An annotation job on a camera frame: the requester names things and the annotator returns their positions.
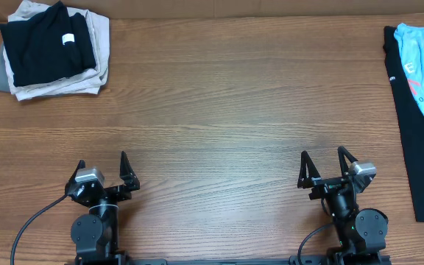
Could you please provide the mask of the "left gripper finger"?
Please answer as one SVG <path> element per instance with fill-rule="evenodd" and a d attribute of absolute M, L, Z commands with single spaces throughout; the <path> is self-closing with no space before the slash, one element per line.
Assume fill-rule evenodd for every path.
<path fill-rule="evenodd" d="M 76 186 L 75 177 L 77 176 L 77 172 L 80 169 L 84 169 L 84 168 L 85 168 L 85 161 L 80 160 L 79 163 L 77 164 L 76 169 L 74 170 L 74 173 L 72 174 L 72 176 L 69 178 L 68 182 L 65 185 L 65 193 L 66 194 L 70 194 L 71 190 Z"/>
<path fill-rule="evenodd" d="M 119 177 L 130 191 L 136 191 L 140 188 L 140 182 L 130 165 L 125 151 L 121 152 Z"/>

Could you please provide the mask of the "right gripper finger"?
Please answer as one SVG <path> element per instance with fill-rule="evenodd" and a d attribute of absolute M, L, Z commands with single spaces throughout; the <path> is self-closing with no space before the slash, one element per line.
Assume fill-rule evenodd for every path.
<path fill-rule="evenodd" d="M 320 181 L 321 179 L 322 178 L 309 154 L 306 151 L 302 151 L 297 187 L 312 188 L 315 186 L 315 182 Z"/>
<path fill-rule="evenodd" d="M 337 152 L 342 176 L 354 175 L 347 162 L 352 164 L 358 160 L 344 146 L 339 146 Z"/>

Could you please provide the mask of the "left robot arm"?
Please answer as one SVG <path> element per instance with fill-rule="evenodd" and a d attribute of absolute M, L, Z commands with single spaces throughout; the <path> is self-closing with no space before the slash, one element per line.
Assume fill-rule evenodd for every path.
<path fill-rule="evenodd" d="M 119 203 L 132 198 L 140 182 L 126 152 L 121 153 L 121 185 L 104 187 L 105 177 L 96 167 L 88 168 L 81 160 L 65 186 L 72 201 L 88 208 L 71 226 L 76 245 L 75 264 L 131 264 L 127 252 L 119 249 Z"/>

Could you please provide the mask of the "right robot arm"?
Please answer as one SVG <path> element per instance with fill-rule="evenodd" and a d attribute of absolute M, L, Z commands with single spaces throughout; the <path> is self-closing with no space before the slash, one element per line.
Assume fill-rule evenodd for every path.
<path fill-rule="evenodd" d="M 309 188 L 311 200 L 319 200 L 331 223 L 309 233 L 301 242 L 296 256 L 298 264 L 390 264 L 383 256 L 386 248 L 388 217 L 374 208 L 360 209 L 357 195 L 362 193 L 377 174 L 371 162 L 361 162 L 343 146 L 337 149 L 341 175 L 324 179 L 306 151 L 301 152 L 297 187 Z M 325 255 L 303 255 L 305 243 L 314 235 L 334 227 L 339 239 L 338 247 L 331 247 Z"/>

